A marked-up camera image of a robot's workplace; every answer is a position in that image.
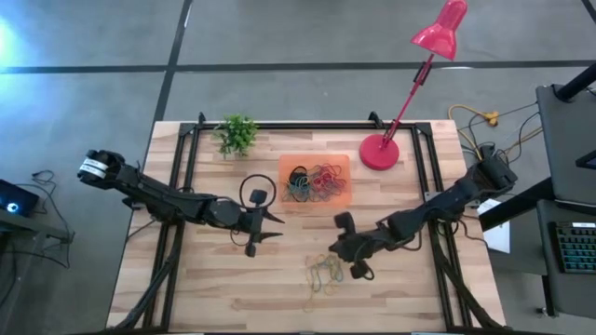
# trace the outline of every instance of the artificial plant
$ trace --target artificial plant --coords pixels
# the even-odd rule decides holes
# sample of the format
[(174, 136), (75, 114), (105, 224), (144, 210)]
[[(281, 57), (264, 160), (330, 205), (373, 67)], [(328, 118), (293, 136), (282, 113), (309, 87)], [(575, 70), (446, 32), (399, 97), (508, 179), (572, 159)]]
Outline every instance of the artificial plant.
[(257, 134), (257, 125), (248, 116), (234, 114), (225, 116), (223, 122), (214, 130), (213, 137), (221, 140), (220, 154), (225, 157), (231, 153), (247, 156), (249, 148), (254, 145)]

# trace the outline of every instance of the keyboard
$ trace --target keyboard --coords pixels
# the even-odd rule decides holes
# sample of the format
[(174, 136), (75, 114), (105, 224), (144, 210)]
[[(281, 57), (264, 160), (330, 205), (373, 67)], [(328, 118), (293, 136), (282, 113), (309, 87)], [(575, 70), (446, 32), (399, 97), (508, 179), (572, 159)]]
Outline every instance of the keyboard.
[(596, 274), (596, 223), (553, 222), (561, 271)]

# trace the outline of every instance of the lamp base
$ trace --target lamp base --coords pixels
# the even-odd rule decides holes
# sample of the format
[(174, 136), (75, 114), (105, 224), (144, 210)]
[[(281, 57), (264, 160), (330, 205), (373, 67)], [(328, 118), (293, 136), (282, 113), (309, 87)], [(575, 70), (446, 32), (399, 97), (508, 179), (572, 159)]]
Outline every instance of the lamp base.
[(360, 145), (360, 159), (365, 166), (374, 170), (386, 170), (393, 167), (400, 158), (400, 148), (393, 141), (381, 149), (383, 135), (375, 134), (367, 137)]

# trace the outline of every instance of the wooden tabletop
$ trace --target wooden tabletop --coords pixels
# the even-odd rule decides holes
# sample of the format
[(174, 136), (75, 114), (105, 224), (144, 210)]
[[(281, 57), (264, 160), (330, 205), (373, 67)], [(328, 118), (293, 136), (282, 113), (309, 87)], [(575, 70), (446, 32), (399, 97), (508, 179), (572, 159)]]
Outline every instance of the wooden tabletop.
[[(466, 172), (455, 123), (428, 122), (432, 124), (443, 182), (450, 187)], [(169, 181), (179, 125), (180, 122), (156, 123), (151, 139), (144, 173), (164, 183)], [(384, 216), (417, 207), (422, 197), (410, 132), (396, 133), (394, 140), (400, 147), (400, 160), (388, 171), (370, 170), (359, 161), (359, 144), (371, 133), (370, 130), (262, 130), (250, 155), (236, 160), (218, 154), (218, 144), (210, 131), (202, 131), (193, 187), (198, 193), (228, 195), (238, 200), (239, 184), (248, 175), (263, 173), (277, 180), (278, 158), (282, 154), (347, 154), (353, 194), (352, 203), (345, 210), (352, 213), (357, 230), (373, 229), (374, 223)], [(424, 140), (422, 147), (427, 175), (432, 176)], [(188, 150), (189, 141), (184, 148), (179, 185), (183, 184)], [(246, 198), (253, 188), (271, 190), (265, 181), (251, 180), (245, 187)], [(335, 294), (317, 294), (314, 310), (307, 313), (304, 307), (310, 290), (305, 278), (306, 264), (318, 254), (328, 254), (328, 246), (341, 233), (332, 217), (342, 210), (288, 209), (276, 201), (270, 211), (286, 223), (265, 221), (263, 231), (280, 232), (283, 236), (257, 245), (257, 256), (253, 259), (244, 255), (244, 248), (232, 244), (228, 231), (186, 224), (170, 331), (444, 330), (426, 227), (422, 231), (421, 250), (381, 251), (369, 260), (376, 275), (373, 281), (352, 279), (349, 265), (342, 263), (345, 279)], [(135, 213), (130, 230), (149, 220), (146, 212)], [(467, 225), (470, 235), (482, 237), (477, 221), (467, 220)], [(159, 225), (154, 224), (127, 243), (108, 326), (121, 321), (147, 288), (158, 231)], [(244, 242), (246, 237), (239, 235), (236, 239)], [(467, 286), (489, 315), (504, 324), (485, 246), (466, 239), (462, 229), (455, 240)], [(163, 290), (158, 297), (156, 321), (161, 316)], [(461, 325), (451, 284), (450, 296), (455, 324)]]

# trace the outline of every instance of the gray floor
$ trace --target gray floor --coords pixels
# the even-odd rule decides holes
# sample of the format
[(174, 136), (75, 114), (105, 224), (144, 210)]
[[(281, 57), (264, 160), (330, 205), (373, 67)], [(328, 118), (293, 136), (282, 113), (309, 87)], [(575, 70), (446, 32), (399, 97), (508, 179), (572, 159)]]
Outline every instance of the gray floor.
[[(420, 61), (409, 38), (440, 10), (431, 0), (196, 0), (179, 64), (324, 61)], [(0, 67), (167, 64), (182, 0), (4, 0)], [(471, 2), (458, 32), (457, 60), (593, 58), (596, 25), (578, 0)], [(501, 113), (535, 101), (539, 85), (564, 83), (581, 68), (434, 70), (407, 119), (446, 118), (463, 103)], [(244, 113), (259, 120), (391, 118), (413, 70), (176, 74), (166, 120)], [(143, 160), (164, 74), (0, 74), (0, 178), (26, 182), (50, 168), (56, 199), (76, 230), (72, 268), (35, 260), (23, 283), (10, 334), (64, 334), (103, 327), (122, 256), (130, 211), (116, 192), (76, 180), (87, 149)], [(476, 127), (479, 141), (507, 147), (535, 107)], [(458, 125), (470, 114), (458, 111)], [(535, 120), (528, 129), (538, 126)], [(512, 165), (514, 192), (547, 177), (541, 137)], [(54, 214), (45, 219), (59, 225)], [(540, 279), (494, 263), (508, 324), (569, 334), (594, 321), (538, 318)], [(2, 288), (8, 278), (0, 278)]]

